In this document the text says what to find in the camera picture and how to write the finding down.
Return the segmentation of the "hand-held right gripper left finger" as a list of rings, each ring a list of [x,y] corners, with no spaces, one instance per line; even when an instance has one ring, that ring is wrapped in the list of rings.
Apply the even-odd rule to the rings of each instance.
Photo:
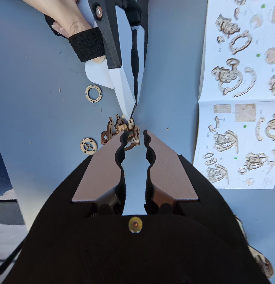
[[[92,156],[72,202],[124,207],[126,186],[121,164],[125,159],[126,141],[127,131],[123,130]]]

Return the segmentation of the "spoked wooden wheel part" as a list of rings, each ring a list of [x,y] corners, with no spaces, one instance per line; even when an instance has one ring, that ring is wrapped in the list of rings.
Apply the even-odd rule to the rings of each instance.
[[[85,138],[80,142],[80,149],[86,155],[93,155],[98,150],[98,146],[92,138]]]

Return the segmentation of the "person's blue trousers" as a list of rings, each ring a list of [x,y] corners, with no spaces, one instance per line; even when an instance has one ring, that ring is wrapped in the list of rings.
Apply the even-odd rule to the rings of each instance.
[[[0,201],[16,200],[16,198],[15,191],[0,153]]]

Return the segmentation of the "white instruction booklet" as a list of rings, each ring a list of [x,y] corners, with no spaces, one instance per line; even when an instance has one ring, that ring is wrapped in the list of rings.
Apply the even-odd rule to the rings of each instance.
[[[193,166],[216,188],[275,187],[275,0],[208,1]]]

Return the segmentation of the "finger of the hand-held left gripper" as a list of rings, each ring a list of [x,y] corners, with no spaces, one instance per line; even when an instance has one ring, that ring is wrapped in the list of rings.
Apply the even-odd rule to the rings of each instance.
[[[109,69],[114,90],[125,119],[130,120],[137,104],[139,55],[137,31],[128,22],[125,11],[115,6],[122,65]]]
[[[145,30],[141,25],[132,27],[132,50],[131,50],[131,67],[134,78],[133,90],[135,104],[132,115],[138,105],[140,91],[143,80],[144,64],[145,64]]]

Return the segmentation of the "person's left hand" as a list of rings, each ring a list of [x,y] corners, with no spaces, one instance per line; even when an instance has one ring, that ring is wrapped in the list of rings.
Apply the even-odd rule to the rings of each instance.
[[[24,0],[24,2],[54,19],[51,27],[65,38],[92,29],[75,0]]]

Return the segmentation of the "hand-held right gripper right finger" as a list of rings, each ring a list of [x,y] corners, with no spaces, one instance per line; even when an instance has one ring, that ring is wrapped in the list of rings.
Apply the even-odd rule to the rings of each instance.
[[[145,209],[158,210],[163,204],[172,208],[177,202],[195,202],[199,198],[178,154],[148,130],[144,130],[147,148]]]

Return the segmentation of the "small wooden model assembly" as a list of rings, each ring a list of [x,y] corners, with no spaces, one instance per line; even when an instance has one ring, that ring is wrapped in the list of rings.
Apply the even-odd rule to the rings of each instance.
[[[128,136],[127,136],[127,144],[124,150],[128,151],[134,148],[135,146],[139,146],[140,129],[135,124],[134,119],[131,118],[127,120],[124,115],[122,115],[121,117],[119,115],[116,115],[116,119],[117,119],[116,123],[114,123],[113,118],[109,117],[107,130],[101,133],[101,144],[105,145],[119,132],[126,131],[128,133]]]

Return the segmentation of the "large wooden mechanical model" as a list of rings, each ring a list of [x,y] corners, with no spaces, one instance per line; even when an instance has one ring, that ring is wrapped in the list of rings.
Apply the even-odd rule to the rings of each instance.
[[[248,239],[246,236],[246,232],[244,230],[242,221],[238,218],[237,215],[235,215],[235,219],[242,231],[242,234],[244,235],[244,238],[246,240],[246,244],[248,246],[248,249],[251,253],[251,255],[253,256],[254,260],[257,262],[257,264],[259,265],[262,273],[267,277],[267,279],[271,279],[272,276],[274,275],[274,268],[271,264],[271,262],[258,250],[256,250],[255,248],[253,248],[252,246],[249,245],[248,243]]]

